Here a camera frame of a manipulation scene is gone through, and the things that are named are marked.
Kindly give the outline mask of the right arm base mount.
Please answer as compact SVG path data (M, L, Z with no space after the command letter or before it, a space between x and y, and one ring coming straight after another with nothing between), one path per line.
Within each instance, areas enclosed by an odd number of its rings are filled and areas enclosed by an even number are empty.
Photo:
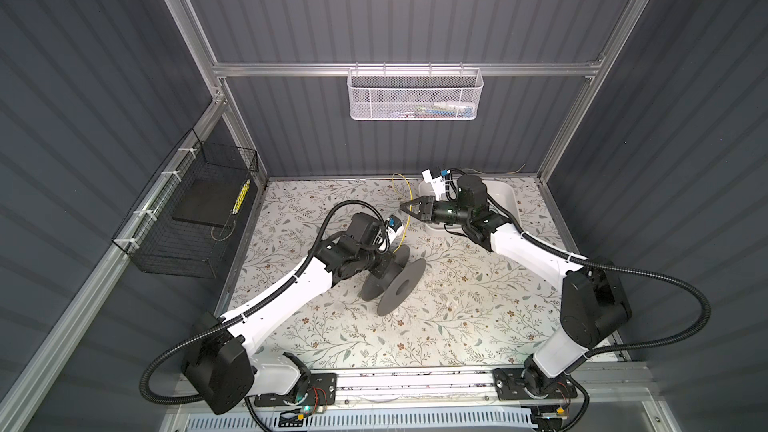
M550 378L530 355L522 365L492 370L493 385L500 400L565 399L578 396L575 384L564 374Z

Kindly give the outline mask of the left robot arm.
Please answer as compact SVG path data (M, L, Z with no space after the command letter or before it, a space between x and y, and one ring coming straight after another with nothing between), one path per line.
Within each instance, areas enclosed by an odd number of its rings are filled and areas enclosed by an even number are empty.
M381 221L358 212L346 230L321 234L308 255L260 295L220 317L205 315L198 332L234 323L186 352L183 374L201 400L217 415L252 396L302 402L311 387L308 366L293 353L264 355L262 344L305 304L360 272L369 275L362 299L382 295L408 262L410 249L398 242L404 229L395 216Z

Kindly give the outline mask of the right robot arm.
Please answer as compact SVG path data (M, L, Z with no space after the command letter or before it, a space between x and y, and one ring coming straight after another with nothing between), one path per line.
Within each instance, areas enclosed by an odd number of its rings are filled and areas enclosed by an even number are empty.
M524 230L476 175L460 175L454 192L423 195L399 209L424 222L458 225L473 243L533 272L561 293L560 326L528 359L522 377L531 388L556 382L585 362L632 316L623 286L605 264L553 247Z

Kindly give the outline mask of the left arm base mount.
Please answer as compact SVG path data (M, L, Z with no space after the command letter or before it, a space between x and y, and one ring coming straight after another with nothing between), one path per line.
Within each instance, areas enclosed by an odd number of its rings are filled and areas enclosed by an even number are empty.
M252 397L256 407L299 407L329 406L335 404L338 388L336 373L312 372L308 378L299 382L286 395L262 394Z

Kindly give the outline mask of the dark grey foam spool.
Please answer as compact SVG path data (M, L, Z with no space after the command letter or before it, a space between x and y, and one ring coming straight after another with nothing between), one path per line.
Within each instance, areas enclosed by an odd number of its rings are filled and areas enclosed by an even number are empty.
M365 302L379 299L376 308L379 316L386 316L397 309L423 277L426 260L411 261L410 255L410 247L403 245L397 251L389 252L369 271L358 297Z

